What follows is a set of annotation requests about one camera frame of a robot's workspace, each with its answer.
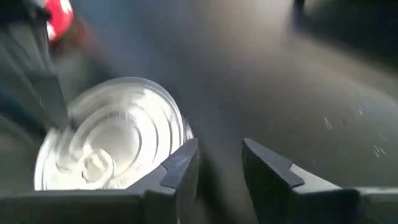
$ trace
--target can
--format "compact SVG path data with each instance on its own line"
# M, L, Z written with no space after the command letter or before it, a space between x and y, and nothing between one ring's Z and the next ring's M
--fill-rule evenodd
M71 125L40 148L35 189L125 189L174 153L192 132L160 85L106 81L68 106Z

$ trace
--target dark floor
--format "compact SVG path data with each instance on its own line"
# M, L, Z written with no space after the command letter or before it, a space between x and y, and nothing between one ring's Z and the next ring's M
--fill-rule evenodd
M215 199L199 202L208 219L256 223L242 138L344 187L398 185L398 5L307 1L300 12L289 0L72 3L86 35L55 59L65 99L121 76L168 89L211 174L201 192Z

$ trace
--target metal can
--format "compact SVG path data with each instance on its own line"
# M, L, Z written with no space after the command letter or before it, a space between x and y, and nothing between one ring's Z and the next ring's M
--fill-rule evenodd
M71 125L40 148L36 190L125 189L192 138L174 99L144 78L95 86L68 114Z

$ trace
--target pull tab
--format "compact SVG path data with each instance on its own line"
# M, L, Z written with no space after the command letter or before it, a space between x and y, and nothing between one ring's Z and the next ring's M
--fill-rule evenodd
M112 157L103 149L92 149L87 145L83 148L83 156L73 169L73 176L77 180L77 189L102 189L112 178L114 162Z

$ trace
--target red object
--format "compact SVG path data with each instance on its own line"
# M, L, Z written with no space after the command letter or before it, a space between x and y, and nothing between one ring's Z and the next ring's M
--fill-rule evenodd
M51 12L47 32L51 43L59 40L72 24L74 14L69 0L46 0L45 8Z

